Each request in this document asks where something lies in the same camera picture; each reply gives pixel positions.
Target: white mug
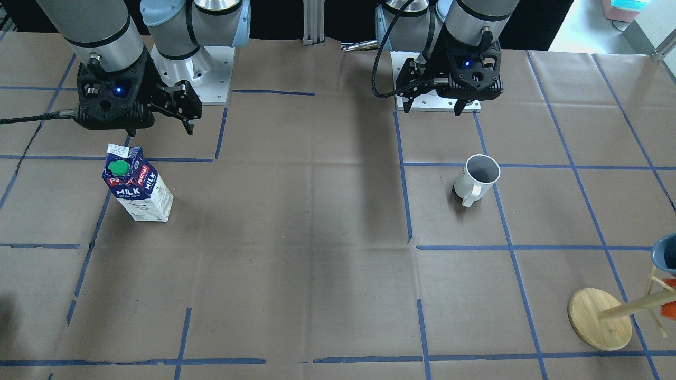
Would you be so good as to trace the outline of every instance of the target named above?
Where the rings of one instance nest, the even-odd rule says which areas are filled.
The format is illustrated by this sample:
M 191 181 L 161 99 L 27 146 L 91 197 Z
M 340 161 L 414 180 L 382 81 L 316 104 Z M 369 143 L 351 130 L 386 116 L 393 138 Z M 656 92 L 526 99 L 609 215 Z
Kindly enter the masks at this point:
M 467 159 L 462 173 L 453 183 L 453 190 L 462 198 L 462 205 L 470 207 L 483 197 L 500 178 L 500 165 L 485 154 Z

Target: wooden mug tree stand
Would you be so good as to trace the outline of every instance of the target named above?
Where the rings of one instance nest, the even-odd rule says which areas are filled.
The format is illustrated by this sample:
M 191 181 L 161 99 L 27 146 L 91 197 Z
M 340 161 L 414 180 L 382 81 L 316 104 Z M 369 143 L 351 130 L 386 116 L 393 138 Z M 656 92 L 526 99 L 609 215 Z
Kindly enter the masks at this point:
M 578 336 L 601 350 L 619 350 L 631 339 L 629 315 L 648 310 L 662 336 L 667 337 L 652 309 L 676 301 L 676 289 L 655 277 L 656 269 L 653 265 L 646 295 L 626 304 L 600 289 L 588 287 L 577 291 L 568 304 L 568 318 Z M 653 283 L 660 284 L 664 290 L 651 294 Z

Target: blue mug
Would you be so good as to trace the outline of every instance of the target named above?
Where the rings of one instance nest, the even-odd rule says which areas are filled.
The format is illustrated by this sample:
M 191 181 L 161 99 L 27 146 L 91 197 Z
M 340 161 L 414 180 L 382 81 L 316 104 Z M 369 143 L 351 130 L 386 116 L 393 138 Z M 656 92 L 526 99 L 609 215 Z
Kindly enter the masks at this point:
M 652 246 L 652 263 L 676 277 L 676 233 L 663 237 Z

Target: pink box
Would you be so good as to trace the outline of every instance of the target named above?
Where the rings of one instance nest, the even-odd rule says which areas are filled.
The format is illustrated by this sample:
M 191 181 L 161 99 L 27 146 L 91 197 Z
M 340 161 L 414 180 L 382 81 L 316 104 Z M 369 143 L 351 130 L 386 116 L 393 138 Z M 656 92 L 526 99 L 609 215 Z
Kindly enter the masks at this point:
M 610 5 L 610 0 L 601 0 L 601 3 L 603 3 L 603 13 L 609 20 L 632 22 L 639 13 L 615 8 Z

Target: mug handle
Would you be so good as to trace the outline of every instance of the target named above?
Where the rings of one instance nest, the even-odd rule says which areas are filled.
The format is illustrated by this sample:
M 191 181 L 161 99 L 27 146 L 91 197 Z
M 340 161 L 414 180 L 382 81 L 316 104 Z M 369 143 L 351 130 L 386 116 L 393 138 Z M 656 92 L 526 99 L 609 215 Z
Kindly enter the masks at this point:
M 481 194 L 481 186 L 473 185 L 472 192 L 470 195 L 462 200 L 462 205 L 465 207 L 470 207 L 475 201 L 479 199 L 479 194 Z

